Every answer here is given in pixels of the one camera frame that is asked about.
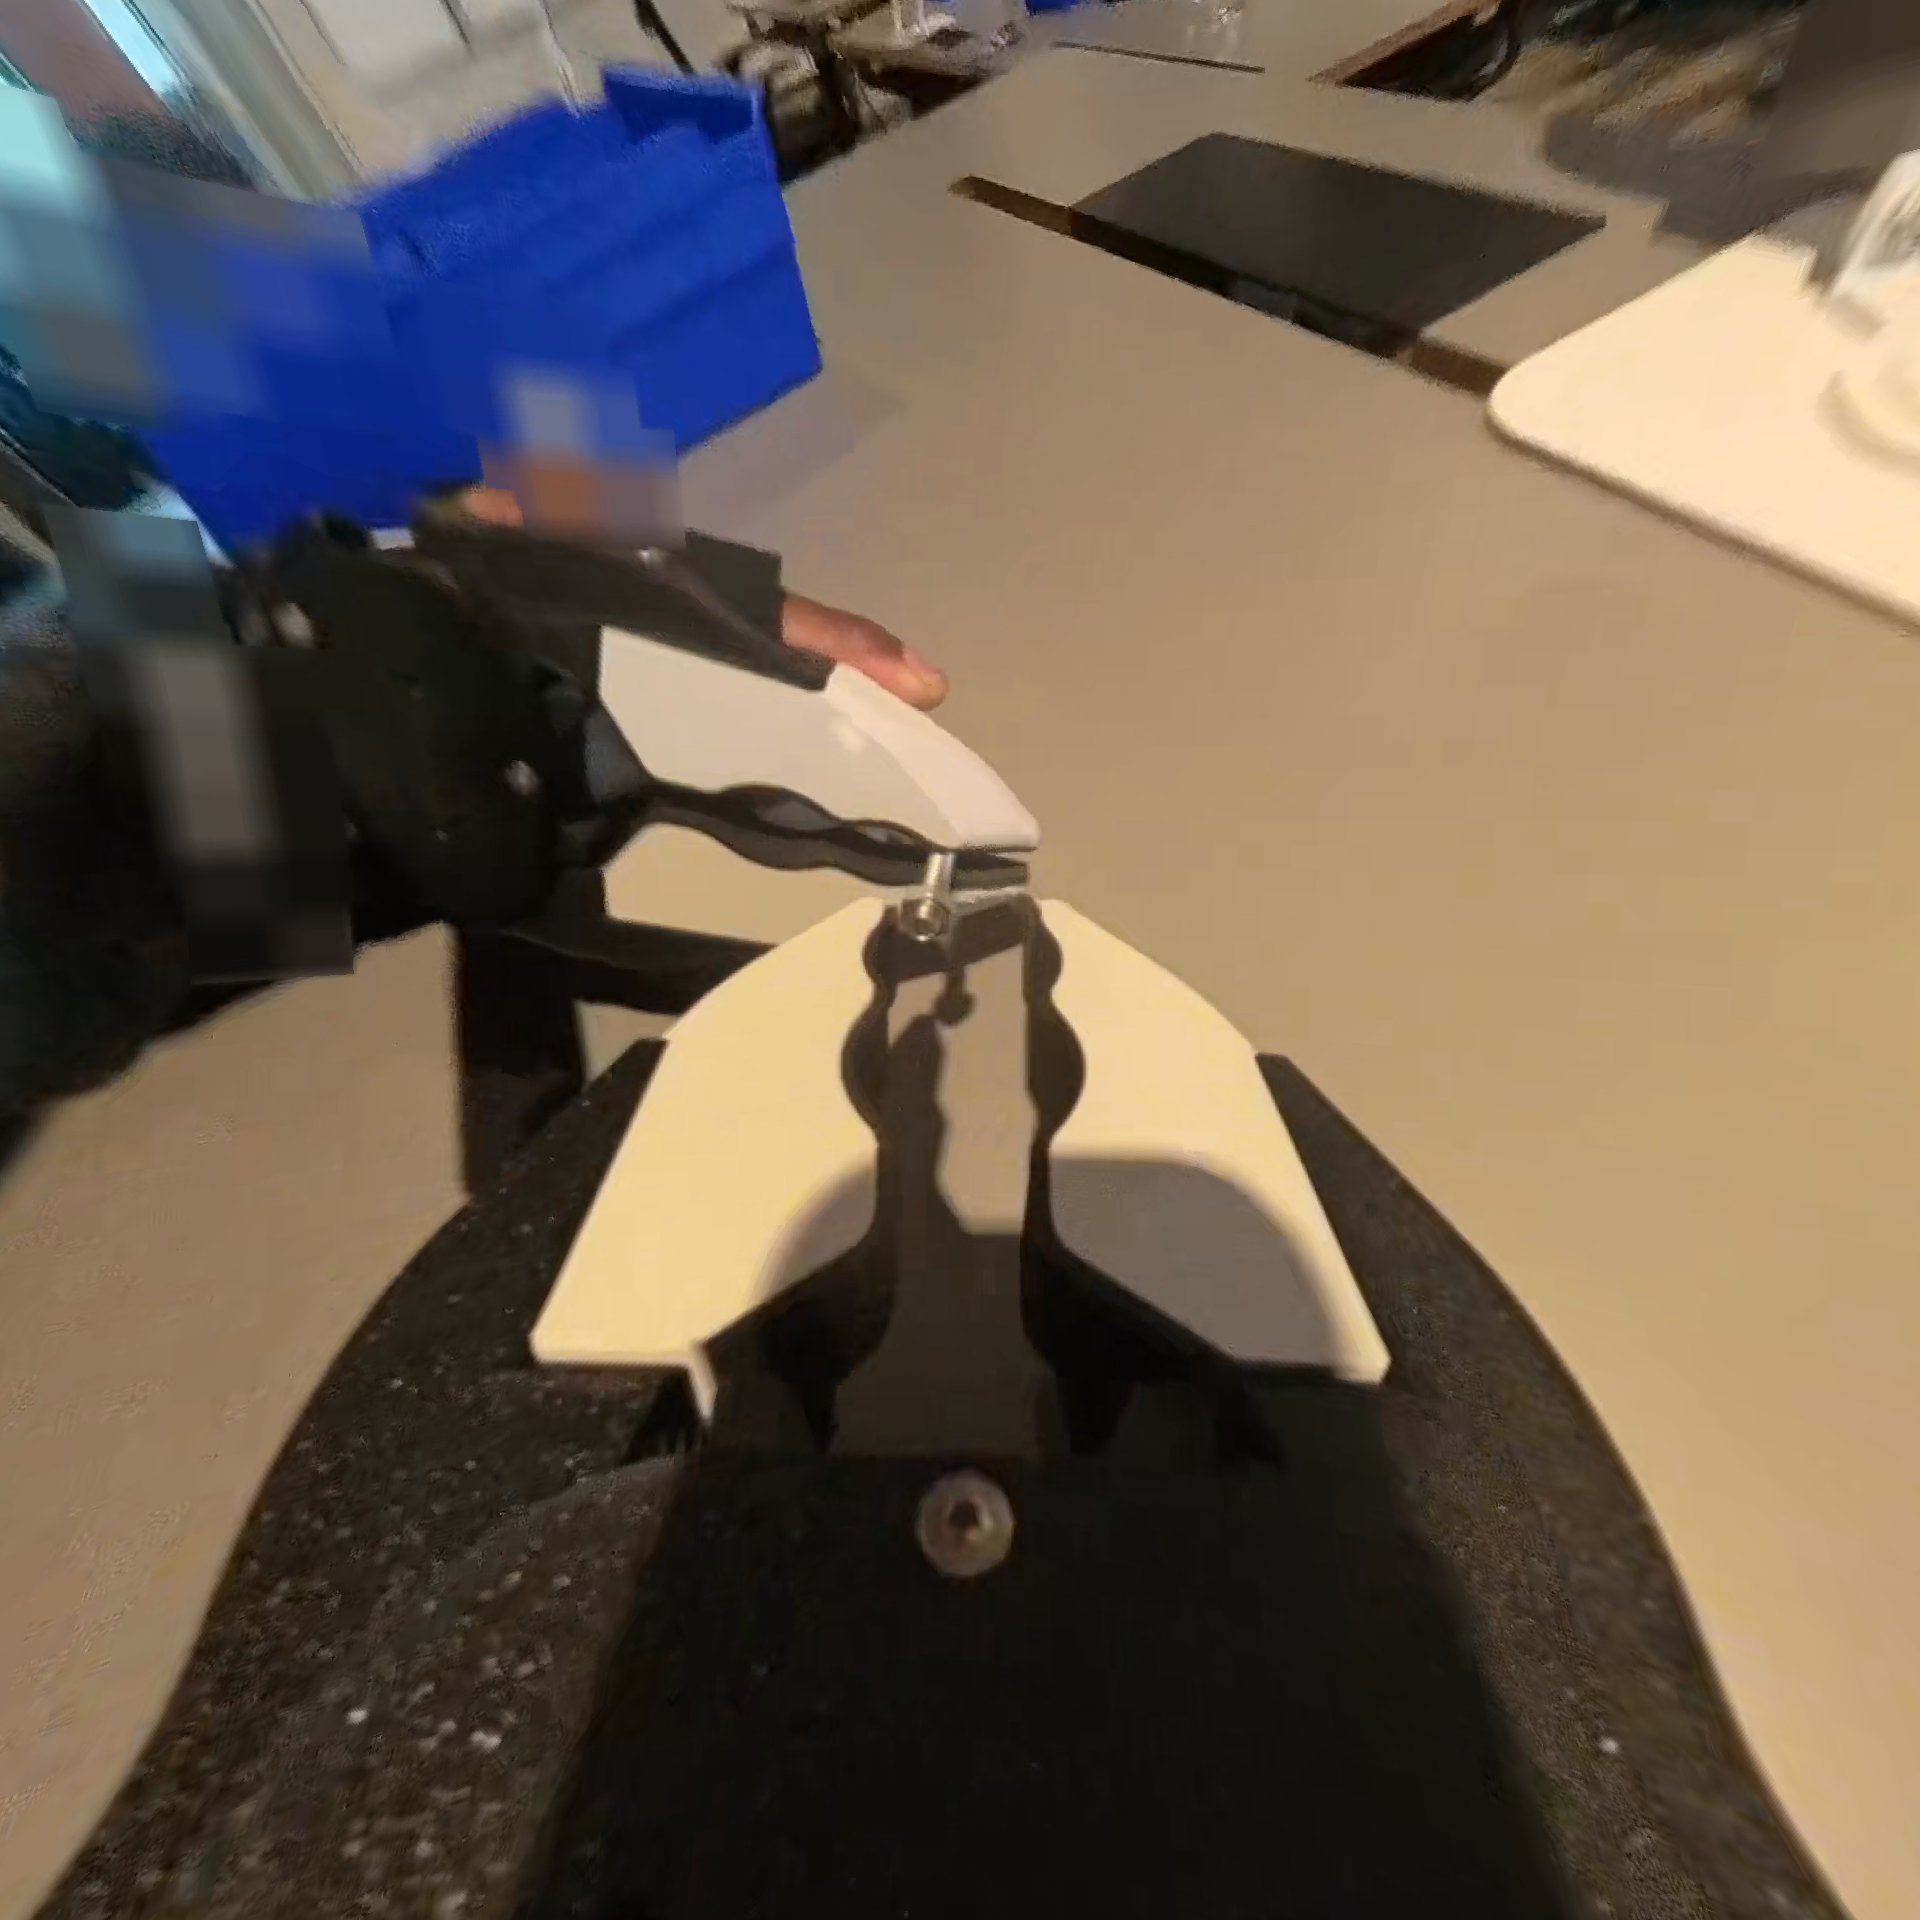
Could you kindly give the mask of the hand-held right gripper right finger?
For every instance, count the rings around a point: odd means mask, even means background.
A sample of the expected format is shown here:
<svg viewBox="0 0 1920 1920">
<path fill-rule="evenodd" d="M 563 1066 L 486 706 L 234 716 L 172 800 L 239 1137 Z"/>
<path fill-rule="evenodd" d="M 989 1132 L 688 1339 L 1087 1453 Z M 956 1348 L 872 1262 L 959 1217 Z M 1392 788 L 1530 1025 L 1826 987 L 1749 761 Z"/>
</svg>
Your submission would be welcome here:
<svg viewBox="0 0 1920 1920">
<path fill-rule="evenodd" d="M 1390 1354 L 1253 1045 L 1062 900 L 1046 1009 L 1079 1078 L 1046 1146 L 1059 1243 L 1234 1362 L 1378 1385 Z"/>
</svg>

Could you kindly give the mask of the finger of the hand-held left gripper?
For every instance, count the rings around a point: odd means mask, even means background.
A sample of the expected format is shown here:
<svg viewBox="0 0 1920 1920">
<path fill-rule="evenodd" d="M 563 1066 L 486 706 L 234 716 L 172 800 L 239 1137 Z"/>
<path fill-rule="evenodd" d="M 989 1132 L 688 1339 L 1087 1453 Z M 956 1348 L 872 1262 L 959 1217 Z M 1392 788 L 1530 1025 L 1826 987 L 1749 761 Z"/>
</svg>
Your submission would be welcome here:
<svg viewBox="0 0 1920 1920">
<path fill-rule="evenodd" d="M 1040 824 L 995 768 L 850 668 L 776 678 L 622 628 L 597 696 L 686 825 L 840 857 L 1030 857 Z"/>
<path fill-rule="evenodd" d="M 645 841 L 700 838 L 775 875 L 835 875 L 895 912 L 922 888 L 927 857 L 958 853 L 954 915 L 959 921 L 1029 892 L 1037 841 L 995 827 L 983 846 L 959 846 L 910 824 L 840 819 L 828 810 L 646 810 Z"/>
</svg>

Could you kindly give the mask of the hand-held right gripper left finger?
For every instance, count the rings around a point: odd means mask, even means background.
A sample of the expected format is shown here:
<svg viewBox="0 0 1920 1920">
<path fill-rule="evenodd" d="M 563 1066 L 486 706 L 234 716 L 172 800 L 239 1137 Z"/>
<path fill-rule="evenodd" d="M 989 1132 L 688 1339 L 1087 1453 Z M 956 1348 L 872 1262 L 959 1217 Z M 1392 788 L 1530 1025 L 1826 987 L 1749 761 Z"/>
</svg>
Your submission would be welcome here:
<svg viewBox="0 0 1920 1920">
<path fill-rule="evenodd" d="M 534 1320 L 534 1362 L 682 1373 L 709 1422 L 720 1338 L 867 1237 L 878 1146 L 846 1056 L 885 915 L 840 905 L 671 1026 Z"/>
</svg>

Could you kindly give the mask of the person's left forearm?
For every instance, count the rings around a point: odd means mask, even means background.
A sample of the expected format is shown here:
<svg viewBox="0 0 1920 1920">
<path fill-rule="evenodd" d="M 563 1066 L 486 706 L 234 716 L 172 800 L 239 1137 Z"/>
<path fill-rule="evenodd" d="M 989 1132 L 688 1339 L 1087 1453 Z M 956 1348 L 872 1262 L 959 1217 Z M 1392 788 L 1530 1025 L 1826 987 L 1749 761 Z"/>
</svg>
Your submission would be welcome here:
<svg viewBox="0 0 1920 1920">
<path fill-rule="evenodd" d="M 4 595 L 4 1156 L 229 1001 L 434 923 L 349 806 L 312 656 L 189 518 L 52 506 Z"/>
</svg>

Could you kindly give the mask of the person's left hand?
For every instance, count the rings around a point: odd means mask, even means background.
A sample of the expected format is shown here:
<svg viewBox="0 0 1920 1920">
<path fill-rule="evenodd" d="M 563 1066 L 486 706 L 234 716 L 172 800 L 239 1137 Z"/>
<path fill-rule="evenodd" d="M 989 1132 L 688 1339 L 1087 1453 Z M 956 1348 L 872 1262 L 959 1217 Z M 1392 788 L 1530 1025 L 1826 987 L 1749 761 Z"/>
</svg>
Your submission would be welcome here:
<svg viewBox="0 0 1920 1920">
<path fill-rule="evenodd" d="M 940 709 L 949 696 L 946 675 L 882 624 L 799 592 L 783 596 L 781 637 L 788 646 L 863 675 L 918 710 Z"/>
</svg>

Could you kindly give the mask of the blue plastic bin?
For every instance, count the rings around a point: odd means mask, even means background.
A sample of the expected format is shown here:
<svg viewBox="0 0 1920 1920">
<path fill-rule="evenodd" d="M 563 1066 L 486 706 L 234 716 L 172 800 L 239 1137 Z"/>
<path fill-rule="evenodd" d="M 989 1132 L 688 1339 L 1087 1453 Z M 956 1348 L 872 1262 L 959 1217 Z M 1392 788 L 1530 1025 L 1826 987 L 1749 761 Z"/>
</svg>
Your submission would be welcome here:
<svg viewBox="0 0 1920 1920">
<path fill-rule="evenodd" d="M 579 393 L 587 450 L 684 453 L 821 372 L 760 96 L 608 66 L 595 106 L 541 104 L 334 205 L 388 313 L 371 360 L 298 362 L 270 416 L 140 436 L 234 553 L 311 512 L 398 526 L 482 475 L 508 389 Z"/>
</svg>

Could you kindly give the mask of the black desk mat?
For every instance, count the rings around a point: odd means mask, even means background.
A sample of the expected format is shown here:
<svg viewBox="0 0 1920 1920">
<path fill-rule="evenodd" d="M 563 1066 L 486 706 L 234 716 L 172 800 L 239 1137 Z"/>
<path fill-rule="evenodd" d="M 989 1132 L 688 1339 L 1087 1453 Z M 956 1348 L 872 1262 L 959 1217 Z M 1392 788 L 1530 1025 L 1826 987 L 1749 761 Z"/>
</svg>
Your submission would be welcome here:
<svg viewBox="0 0 1920 1920">
<path fill-rule="evenodd" d="M 1138 265 L 1367 349 L 1403 346 L 1604 228 L 1600 216 L 1200 134 L 1070 208 Z"/>
</svg>

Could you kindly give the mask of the white sign stand base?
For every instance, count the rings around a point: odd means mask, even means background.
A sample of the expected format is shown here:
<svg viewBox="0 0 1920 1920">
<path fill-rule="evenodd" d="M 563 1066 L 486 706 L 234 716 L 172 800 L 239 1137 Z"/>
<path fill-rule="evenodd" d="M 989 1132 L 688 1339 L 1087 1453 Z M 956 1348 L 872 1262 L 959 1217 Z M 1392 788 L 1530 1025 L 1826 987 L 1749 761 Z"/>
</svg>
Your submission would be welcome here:
<svg viewBox="0 0 1920 1920">
<path fill-rule="evenodd" d="M 1918 614 L 1915 309 L 1826 299 L 1749 238 L 1510 369 L 1499 436 L 1824 584 Z"/>
</svg>

